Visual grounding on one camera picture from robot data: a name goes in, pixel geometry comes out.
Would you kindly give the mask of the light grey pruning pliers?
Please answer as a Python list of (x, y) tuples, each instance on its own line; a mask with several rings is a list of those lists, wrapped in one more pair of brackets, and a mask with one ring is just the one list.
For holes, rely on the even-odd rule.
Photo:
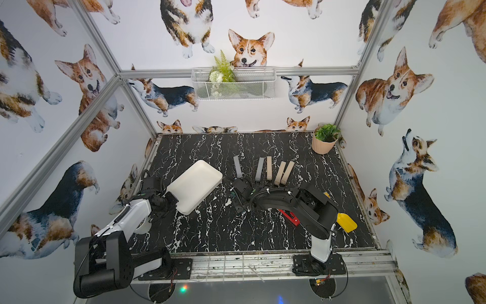
[(241, 165), (240, 165), (238, 156), (234, 156), (234, 165), (235, 165), (235, 171), (236, 171), (236, 174), (237, 174), (237, 178), (243, 178), (243, 173), (242, 173), (242, 169), (241, 169)]

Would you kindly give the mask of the white plastic storage box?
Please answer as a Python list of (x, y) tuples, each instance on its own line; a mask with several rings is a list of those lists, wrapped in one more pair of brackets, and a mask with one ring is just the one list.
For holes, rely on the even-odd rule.
[(204, 160), (198, 160), (168, 185), (167, 191), (176, 199), (176, 210), (190, 215), (201, 202), (221, 184), (223, 174)]

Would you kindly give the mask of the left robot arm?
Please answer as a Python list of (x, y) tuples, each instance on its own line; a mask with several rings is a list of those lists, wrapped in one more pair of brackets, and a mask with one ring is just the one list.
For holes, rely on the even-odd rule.
[(124, 200), (125, 206), (114, 220), (76, 244), (75, 296), (88, 299), (122, 290), (151, 271), (165, 279), (174, 279), (177, 268), (167, 248), (133, 255), (129, 239), (149, 223), (152, 212), (168, 211), (176, 202), (159, 177), (143, 178), (140, 191)]

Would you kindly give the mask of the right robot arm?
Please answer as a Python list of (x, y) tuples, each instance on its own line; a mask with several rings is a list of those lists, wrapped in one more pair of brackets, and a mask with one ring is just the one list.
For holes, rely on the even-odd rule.
[(315, 186), (301, 187), (253, 186), (247, 179), (225, 180), (237, 201), (248, 211), (285, 210), (293, 213), (311, 234), (311, 256), (326, 263), (332, 253), (332, 232), (337, 224), (337, 205)]

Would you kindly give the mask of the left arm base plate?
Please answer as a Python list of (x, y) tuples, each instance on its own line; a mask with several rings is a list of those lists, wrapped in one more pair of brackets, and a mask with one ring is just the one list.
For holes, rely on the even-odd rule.
[(138, 277), (139, 281), (154, 281), (154, 280), (181, 280), (189, 279), (192, 272), (193, 259), (192, 258), (175, 258), (165, 265), (158, 267), (155, 270), (149, 271)]

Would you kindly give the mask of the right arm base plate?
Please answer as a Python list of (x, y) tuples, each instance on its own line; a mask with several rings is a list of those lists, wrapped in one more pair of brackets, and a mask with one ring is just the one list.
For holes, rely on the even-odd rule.
[(294, 255), (292, 259), (292, 272), (296, 276), (316, 277), (347, 274), (342, 255), (338, 253), (332, 253), (325, 263), (320, 262), (311, 255)]

